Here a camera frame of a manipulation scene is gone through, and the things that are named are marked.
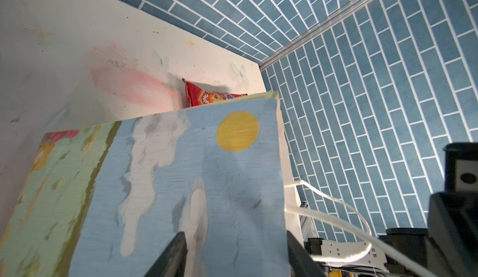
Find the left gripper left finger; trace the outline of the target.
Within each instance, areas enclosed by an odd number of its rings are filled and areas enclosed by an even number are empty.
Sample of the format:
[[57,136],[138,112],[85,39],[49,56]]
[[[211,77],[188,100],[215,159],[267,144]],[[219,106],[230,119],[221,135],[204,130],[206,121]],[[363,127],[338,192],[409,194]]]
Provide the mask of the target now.
[[187,242],[178,232],[144,277],[183,277],[186,267]]

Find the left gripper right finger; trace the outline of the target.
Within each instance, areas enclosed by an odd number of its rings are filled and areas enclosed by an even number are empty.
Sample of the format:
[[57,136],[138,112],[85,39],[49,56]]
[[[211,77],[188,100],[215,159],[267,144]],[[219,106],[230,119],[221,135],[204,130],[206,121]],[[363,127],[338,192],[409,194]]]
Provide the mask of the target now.
[[296,237],[288,230],[286,236],[291,277],[325,277],[323,269],[312,260]]

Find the floral paper gift bag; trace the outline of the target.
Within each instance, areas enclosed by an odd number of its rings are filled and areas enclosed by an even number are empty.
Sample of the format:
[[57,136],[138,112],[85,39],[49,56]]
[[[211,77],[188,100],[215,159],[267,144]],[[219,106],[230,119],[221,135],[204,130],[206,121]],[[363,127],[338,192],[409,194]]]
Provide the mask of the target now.
[[47,133],[1,241],[4,277],[143,277],[183,233],[188,277],[290,277],[274,96]]

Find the red snack packet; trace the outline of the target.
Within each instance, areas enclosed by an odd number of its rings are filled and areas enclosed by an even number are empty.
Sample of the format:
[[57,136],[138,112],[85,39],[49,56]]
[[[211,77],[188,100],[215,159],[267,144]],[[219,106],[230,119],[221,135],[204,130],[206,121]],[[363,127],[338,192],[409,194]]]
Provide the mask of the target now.
[[218,101],[231,100],[247,94],[231,94],[220,91],[204,90],[201,87],[182,79],[185,86],[185,96],[188,107],[208,105]]

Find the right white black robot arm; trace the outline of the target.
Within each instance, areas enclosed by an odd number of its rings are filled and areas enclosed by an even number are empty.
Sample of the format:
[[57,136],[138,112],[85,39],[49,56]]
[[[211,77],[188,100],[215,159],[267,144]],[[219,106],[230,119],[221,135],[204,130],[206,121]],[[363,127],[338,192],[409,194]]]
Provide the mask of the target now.
[[390,228],[380,239],[437,277],[478,274],[478,145],[444,148],[444,191],[429,198],[427,228]]

